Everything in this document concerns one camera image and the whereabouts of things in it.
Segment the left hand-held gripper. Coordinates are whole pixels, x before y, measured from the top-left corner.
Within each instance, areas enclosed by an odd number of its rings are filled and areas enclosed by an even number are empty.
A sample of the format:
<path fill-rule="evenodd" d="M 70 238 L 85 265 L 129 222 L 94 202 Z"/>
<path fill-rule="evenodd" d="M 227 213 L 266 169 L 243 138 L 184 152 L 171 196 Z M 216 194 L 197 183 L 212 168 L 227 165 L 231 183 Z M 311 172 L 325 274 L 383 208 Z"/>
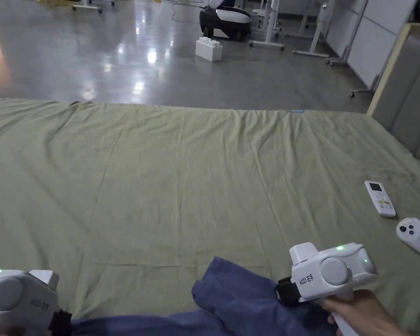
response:
<path fill-rule="evenodd" d="M 0 269 L 0 336 L 71 336 L 52 270 Z"/>

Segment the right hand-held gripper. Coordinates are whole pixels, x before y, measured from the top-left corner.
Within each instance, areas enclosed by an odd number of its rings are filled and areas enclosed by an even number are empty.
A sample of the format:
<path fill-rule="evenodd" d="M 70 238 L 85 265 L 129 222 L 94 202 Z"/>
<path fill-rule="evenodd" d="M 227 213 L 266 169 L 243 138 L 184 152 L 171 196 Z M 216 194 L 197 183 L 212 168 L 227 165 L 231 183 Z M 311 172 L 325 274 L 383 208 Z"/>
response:
<path fill-rule="evenodd" d="M 291 276 L 279 280 L 276 296 L 286 306 L 335 296 L 354 298 L 356 288 L 374 282 L 378 270 L 362 244 L 348 243 L 319 251 L 306 242 L 289 249 Z"/>

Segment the person's right hand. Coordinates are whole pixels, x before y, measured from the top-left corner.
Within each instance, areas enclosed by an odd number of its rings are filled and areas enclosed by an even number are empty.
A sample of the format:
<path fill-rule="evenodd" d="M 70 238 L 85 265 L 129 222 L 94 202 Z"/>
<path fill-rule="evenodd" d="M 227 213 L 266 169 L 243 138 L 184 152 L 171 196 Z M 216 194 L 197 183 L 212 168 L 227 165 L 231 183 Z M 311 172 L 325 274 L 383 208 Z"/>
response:
<path fill-rule="evenodd" d="M 330 296 L 320 303 L 329 312 L 328 322 L 340 326 L 334 314 L 342 317 L 360 336 L 408 336 L 394 322 L 378 298 L 370 290 L 357 290 L 353 300 Z"/>

